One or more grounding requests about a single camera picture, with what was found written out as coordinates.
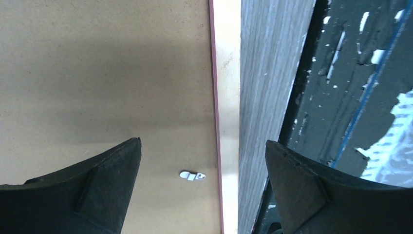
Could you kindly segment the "pink picture frame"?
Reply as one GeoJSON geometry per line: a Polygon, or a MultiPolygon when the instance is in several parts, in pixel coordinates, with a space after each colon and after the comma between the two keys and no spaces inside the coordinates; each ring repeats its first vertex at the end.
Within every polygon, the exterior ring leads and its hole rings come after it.
{"type": "Polygon", "coordinates": [[[120,234],[235,234],[241,3],[3,0],[0,186],[133,137],[120,234]]]}

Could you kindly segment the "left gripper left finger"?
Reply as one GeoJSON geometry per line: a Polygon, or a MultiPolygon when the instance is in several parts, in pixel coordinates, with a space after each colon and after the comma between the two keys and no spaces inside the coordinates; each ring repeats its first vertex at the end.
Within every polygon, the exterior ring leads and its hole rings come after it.
{"type": "Polygon", "coordinates": [[[133,137],[56,172],[0,187],[3,234],[118,234],[141,161],[133,137]]]}

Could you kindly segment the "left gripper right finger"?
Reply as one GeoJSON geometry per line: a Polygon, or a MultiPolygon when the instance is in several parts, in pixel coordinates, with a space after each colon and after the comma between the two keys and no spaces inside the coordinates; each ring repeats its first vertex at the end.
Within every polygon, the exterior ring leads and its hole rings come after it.
{"type": "Polygon", "coordinates": [[[413,191],[355,177],[267,141],[265,161],[286,234],[410,234],[413,191]]]}

